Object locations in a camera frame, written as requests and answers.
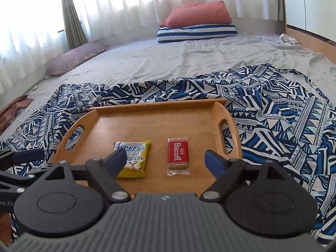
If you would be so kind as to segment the white sheer curtain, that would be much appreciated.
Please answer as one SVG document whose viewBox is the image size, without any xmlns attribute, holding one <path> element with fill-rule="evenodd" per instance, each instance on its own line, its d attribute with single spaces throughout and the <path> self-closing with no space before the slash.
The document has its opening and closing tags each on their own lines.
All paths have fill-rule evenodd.
<svg viewBox="0 0 336 252">
<path fill-rule="evenodd" d="M 284 18 L 281 0 L 73 0 L 88 42 L 159 24 L 180 5 L 213 1 L 224 1 L 231 17 Z M 1 93 L 62 53 L 60 30 L 62 0 L 1 0 Z"/>
</svg>

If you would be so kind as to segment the red Biscoff biscuit pack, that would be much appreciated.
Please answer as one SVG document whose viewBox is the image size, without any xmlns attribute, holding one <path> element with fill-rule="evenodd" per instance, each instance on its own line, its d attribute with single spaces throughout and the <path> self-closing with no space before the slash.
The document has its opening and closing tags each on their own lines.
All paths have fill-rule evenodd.
<svg viewBox="0 0 336 252">
<path fill-rule="evenodd" d="M 188 137 L 169 138 L 167 142 L 167 175 L 190 175 Z"/>
</svg>

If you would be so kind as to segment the white wardrobe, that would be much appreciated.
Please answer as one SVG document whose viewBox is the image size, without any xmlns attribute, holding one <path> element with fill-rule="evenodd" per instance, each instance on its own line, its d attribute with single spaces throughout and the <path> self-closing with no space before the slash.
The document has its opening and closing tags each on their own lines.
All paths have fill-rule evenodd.
<svg viewBox="0 0 336 252">
<path fill-rule="evenodd" d="M 335 41 L 335 0 L 285 0 L 286 24 Z"/>
</svg>

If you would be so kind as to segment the blue white striped pillow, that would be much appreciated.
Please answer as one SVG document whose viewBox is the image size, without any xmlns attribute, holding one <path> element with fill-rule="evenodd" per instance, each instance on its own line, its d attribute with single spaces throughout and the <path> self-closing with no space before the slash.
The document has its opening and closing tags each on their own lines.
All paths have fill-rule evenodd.
<svg viewBox="0 0 336 252">
<path fill-rule="evenodd" d="M 162 27 L 157 32 L 157 42 L 172 43 L 186 40 L 225 38 L 237 34 L 235 25 L 203 24 L 181 28 Z"/>
</svg>

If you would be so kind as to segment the wooden serving tray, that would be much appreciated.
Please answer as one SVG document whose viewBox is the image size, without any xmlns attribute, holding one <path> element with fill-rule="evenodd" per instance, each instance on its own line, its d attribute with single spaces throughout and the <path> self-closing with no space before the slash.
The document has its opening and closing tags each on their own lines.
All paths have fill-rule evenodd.
<svg viewBox="0 0 336 252">
<path fill-rule="evenodd" d="M 242 158 L 240 137 L 232 116 L 224 107 L 227 99 L 158 102 L 91 108 L 62 139 L 53 163 L 71 165 L 105 158 L 114 144 L 151 142 L 145 164 L 145 177 L 116 181 L 130 194 L 180 193 L 201 194 L 215 178 L 205 167 L 204 155 L 214 150 L 221 156 Z M 190 175 L 167 175 L 167 142 L 187 137 Z"/>
</svg>

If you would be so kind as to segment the green drape curtain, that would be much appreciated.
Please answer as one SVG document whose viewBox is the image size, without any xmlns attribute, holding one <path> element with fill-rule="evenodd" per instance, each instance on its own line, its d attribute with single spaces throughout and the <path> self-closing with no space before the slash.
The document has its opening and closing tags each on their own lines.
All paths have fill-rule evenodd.
<svg viewBox="0 0 336 252">
<path fill-rule="evenodd" d="M 64 30 L 69 49 L 88 43 L 73 0 L 62 0 Z"/>
</svg>

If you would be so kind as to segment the yellow Americ snack pack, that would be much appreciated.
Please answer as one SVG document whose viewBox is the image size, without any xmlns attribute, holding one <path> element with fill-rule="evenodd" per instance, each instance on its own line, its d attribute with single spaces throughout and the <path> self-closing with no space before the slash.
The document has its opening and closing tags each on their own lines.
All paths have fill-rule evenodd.
<svg viewBox="0 0 336 252">
<path fill-rule="evenodd" d="M 119 178 L 143 178 L 145 177 L 145 164 L 150 141 L 142 142 L 116 142 L 114 151 L 123 148 L 126 151 L 126 165 L 117 175 Z"/>
</svg>

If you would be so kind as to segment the wooden bed frame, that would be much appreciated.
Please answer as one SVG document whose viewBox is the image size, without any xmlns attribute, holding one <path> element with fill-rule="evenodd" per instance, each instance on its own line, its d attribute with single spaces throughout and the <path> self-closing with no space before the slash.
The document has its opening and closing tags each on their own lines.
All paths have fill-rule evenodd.
<svg viewBox="0 0 336 252">
<path fill-rule="evenodd" d="M 323 54 L 332 63 L 335 63 L 335 46 L 325 41 L 324 38 L 290 25 L 286 26 L 286 34 L 294 37 L 303 47 L 315 53 Z"/>
</svg>

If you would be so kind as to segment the blue patterned blanket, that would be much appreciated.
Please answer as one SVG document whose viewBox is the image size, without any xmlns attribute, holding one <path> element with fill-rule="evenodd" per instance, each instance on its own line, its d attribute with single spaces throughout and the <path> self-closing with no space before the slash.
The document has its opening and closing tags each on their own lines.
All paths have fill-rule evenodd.
<svg viewBox="0 0 336 252">
<path fill-rule="evenodd" d="M 62 84 L 9 136 L 1 150 L 41 148 L 49 159 L 70 127 L 93 107 L 226 98 L 243 159 L 279 162 L 318 204 L 311 236 L 335 239 L 335 106 L 270 64 L 140 83 Z"/>
</svg>

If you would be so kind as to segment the purple pillow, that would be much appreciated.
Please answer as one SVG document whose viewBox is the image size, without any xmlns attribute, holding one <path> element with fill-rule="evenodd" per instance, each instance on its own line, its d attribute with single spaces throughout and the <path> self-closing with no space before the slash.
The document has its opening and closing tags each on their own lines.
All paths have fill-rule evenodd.
<svg viewBox="0 0 336 252">
<path fill-rule="evenodd" d="M 109 45 L 86 43 L 59 55 L 46 64 L 46 76 L 62 76 L 87 60 L 105 52 Z"/>
</svg>

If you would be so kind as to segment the grey bed sheet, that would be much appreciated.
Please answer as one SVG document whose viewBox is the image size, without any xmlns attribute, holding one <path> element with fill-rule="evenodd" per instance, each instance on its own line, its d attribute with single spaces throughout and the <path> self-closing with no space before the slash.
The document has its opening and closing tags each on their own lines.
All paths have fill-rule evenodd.
<svg viewBox="0 0 336 252">
<path fill-rule="evenodd" d="M 298 45 L 288 45 L 277 35 L 238 34 L 233 37 L 159 44 L 145 40 L 107 50 L 60 77 L 43 80 L 30 93 L 33 102 L 1 135 L 7 139 L 35 110 L 43 106 L 61 84 L 135 83 L 148 80 L 193 77 L 215 71 L 270 63 L 276 68 L 296 69 L 286 74 L 309 92 L 309 77 L 331 102 L 335 102 L 335 64 L 325 56 Z"/>
</svg>

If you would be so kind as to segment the red pillow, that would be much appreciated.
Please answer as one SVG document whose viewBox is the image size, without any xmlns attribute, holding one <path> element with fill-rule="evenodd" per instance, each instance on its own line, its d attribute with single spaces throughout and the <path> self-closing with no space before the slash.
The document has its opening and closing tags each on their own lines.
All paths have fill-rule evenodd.
<svg viewBox="0 0 336 252">
<path fill-rule="evenodd" d="M 160 27 L 181 28 L 202 24 L 230 25 L 232 18 L 224 1 L 189 3 L 173 8 Z"/>
</svg>

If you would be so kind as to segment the brown red cloth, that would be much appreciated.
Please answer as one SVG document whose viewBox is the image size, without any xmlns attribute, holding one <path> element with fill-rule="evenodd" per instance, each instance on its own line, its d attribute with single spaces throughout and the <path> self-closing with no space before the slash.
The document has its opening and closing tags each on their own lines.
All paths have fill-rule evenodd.
<svg viewBox="0 0 336 252">
<path fill-rule="evenodd" d="M 33 102 L 33 99 L 29 98 L 29 95 L 21 95 L 11 101 L 5 108 L 1 110 L 0 118 L 0 134 L 2 134 L 8 126 L 11 124 L 11 121 L 15 119 L 18 115 L 18 111 L 25 109 Z"/>
</svg>

